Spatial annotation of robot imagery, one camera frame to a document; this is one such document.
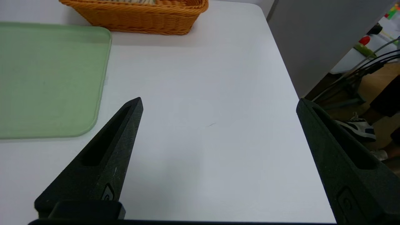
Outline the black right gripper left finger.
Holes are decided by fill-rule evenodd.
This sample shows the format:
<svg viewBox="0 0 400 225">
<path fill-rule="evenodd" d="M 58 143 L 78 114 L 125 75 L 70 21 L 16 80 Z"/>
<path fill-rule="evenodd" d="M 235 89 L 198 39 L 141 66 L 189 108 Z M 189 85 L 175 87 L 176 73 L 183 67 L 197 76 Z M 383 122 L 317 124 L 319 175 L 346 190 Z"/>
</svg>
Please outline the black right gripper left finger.
<svg viewBox="0 0 400 225">
<path fill-rule="evenodd" d="M 119 200 L 143 109 L 137 97 L 113 115 L 35 200 L 40 219 L 65 200 Z"/>
</svg>

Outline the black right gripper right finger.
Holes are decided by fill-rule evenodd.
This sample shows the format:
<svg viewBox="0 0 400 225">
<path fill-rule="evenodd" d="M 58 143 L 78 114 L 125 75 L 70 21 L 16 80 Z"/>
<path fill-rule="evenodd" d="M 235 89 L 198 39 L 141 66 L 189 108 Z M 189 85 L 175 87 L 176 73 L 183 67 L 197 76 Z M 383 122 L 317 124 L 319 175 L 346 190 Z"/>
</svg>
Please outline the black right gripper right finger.
<svg viewBox="0 0 400 225">
<path fill-rule="evenodd" d="M 302 98 L 296 113 L 336 222 L 398 225 L 399 177 L 317 104 Z"/>
</svg>

